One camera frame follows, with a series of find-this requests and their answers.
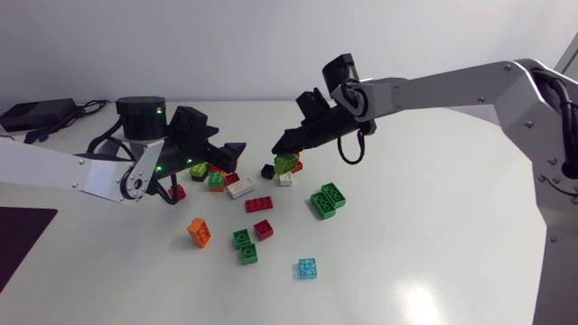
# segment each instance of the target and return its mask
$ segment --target black cable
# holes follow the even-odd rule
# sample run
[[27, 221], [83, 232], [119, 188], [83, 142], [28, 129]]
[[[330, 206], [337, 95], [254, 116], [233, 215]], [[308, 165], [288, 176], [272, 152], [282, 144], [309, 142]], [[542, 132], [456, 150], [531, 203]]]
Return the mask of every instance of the black cable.
[[128, 147], [126, 146], [126, 144], [123, 144], [122, 141], [115, 139], [114, 137], [110, 136], [107, 138], [108, 141], [112, 141], [115, 144], [118, 144], [121, 148], [123, 148], [126, 152], [126, 154], [128, 154], [128, 157], [130, 158], [130, 160], [132, 160], [133, 162], [136, 161], [135, 155], [130, 151], [130, 149], [128, 149]]
[[359, 158], [356, 161], [351, 161], [345, 157], [345, 154], [343, 154], [343, 149], [341, 148], [341, 137], [337, 138], [337, 149], [340, 152], [341, 159], [343, 159], [345, 163], [358, 164], [359, 162], [361, 162], [361, 160], [363, 159], [363, 155], [365, 154], [365, 140], [363, 137], [364, 137], [363, 132], [361, 132], [361, 130], [358, 130], [358, 142], [360, 153]]
[[[28, 132], [24, 138], [24, 143], [33, 144], [38, 139], [42, 139], [47, 135], [58, 132], [65, 127], [69, 127], [79, 118], [97, 113], [108, 103], [110, 103], [108, 100], [91, 100], [83, 106], [76, 107], [74, 111], [72, 111], [68, 116], [64, 117], [59, 123]], [[92, 107], [95, 105], [98, 105], [96, 109], [89, 112], [86, 111], [87, 107]]]
[[158, 180], [153, 180], [154, 186], [156, 189], [156, 193], [167, 203], [174, 205], [179, 201], [179, 192], [178, 192], [178, 184], [177, 184], [177, 175], [171, 174], [171, 188], [172, 188], [172, 197], [167, 193], [164, 189], [163, 185]]
[[533, 70], [538, 80], [547, 83], [560, 99], [565, 163], [572, 173], [578, 173], [578, 107], [570, 99], [564, 82], [542, 70]]
[[101, 136], [97, 136], [92, 141], [90, 141], [89, 148], [87, 149], [87, 153], [94, 153], [94, 150], [97, 149], [97, 146], [101, 142], [110, 138], [110, 136], [114, 132], [116, 132], [120, 128], [121, 125], [122, 125], [122, 122], [120, 121], [120, 117], [119, 117], [118, 121], [114, 125], [112, 125], [112, 127], [109, 128], [105, 133], [103, 133]]

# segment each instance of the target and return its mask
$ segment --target blue transparent lego brick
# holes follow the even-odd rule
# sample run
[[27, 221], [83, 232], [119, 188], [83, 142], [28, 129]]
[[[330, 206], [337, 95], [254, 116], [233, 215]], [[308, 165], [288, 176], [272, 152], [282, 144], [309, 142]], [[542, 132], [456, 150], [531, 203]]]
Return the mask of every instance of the blue transparent lego brick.
[[300, 279], [316, 279], [317, 266], [314, 258], [304, 258], [299, 260], [299, 278]]

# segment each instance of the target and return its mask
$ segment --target white table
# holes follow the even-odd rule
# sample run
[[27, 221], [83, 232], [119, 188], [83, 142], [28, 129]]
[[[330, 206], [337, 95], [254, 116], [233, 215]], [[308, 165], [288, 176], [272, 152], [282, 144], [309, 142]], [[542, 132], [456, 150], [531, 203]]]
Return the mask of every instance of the white table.
[[[497, 126], [443, 108], [384, 117], [362, 163], [347, 165], [326, 144], [303, 152], [304, 169], [282, 188], [259, 175], [283, 130], [303, 119], [294, 102], [187, 104], [220, 128], [213, 144], [247, 142], [238, 174], [256, 190], [233, 200], [181, 172], [187, 198], [176, 206], [158, 196], [123, 206], [0, 184], [0, 206], [59, 210], [0, 293], [0, 323], [531, 323], [545, 224], [530, 162]], [[84, 152], [116, 118], [113, 105], [38, 145]], [[343, 145], [355, 158], [355, 135]], [[309, 198], [330, 181], [347, 204], [321, 221]], [[274, 209], [244, 211], [267, 195]], [[212, 233], [204, 249], [187, 233], [196, 217]], [[275, 234], [259, 242], [253, 225], [264, 218]], [[242, 228], [256, 264], [239, 262], [232, 233]], [[317, 261], [315, 280], [296, 274], [306, 257]]]

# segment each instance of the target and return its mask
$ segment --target orange lego brick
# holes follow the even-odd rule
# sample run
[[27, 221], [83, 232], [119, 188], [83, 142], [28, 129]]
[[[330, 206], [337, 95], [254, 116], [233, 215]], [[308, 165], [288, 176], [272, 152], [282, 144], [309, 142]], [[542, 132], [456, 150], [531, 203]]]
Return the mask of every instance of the orange lego brick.
[[209, 227], [204, 219], [195, 218], [191, 225], [187, 227], [189, 230], [189, 235], [191, 235], [192, 241], [196, 246], [204, 248], [210, 239]]
[[209, 186], [209, 191], [224, 192], [225, 191], [225, 185], [223, 184], [223, 186]]

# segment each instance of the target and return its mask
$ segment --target green lego brick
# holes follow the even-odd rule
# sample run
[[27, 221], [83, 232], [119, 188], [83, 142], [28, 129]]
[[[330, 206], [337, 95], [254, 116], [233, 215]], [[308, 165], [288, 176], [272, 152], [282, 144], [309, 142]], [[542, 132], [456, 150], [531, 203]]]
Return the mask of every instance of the green lego brick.
[[191, 177], [203, 177], [207, 173], [208, 167], [205, 162], [197, 163], [196, 165], [189, 168], [189, 174]]
[[278, 155], [275, 158], [275, 172], [279, 175], [290, 172], [297, 167], [298, 162], [299, 157], [296, 154], [289, 153]]
[[312, 194], [311, 203], [319, 212], [322, 219], [333, 217], [335, 215], [335, 207], [323, 192]]
[[221, 172], [214, 172], [209, 175], [210, 187], [222, 187], [225, 185], [225, 176]]
[[322, 186], [322, 192], [325, 194], [327, 199], [333, 203], [335, 208], [341, 208], [345, 205], [345, 197], [337, 189], [337, 186], [333, 183], [325, 184]]
[[258, 261], [255, 244], [243, 245], [241, 248], [241, 264], [247, 265]]
[[251, 238], [249, 238], [249, 233], [247, 229], [239, 230], [233, 233], [233, 239], [235, 239], [235, 246], [237, 248], [251, 244]]

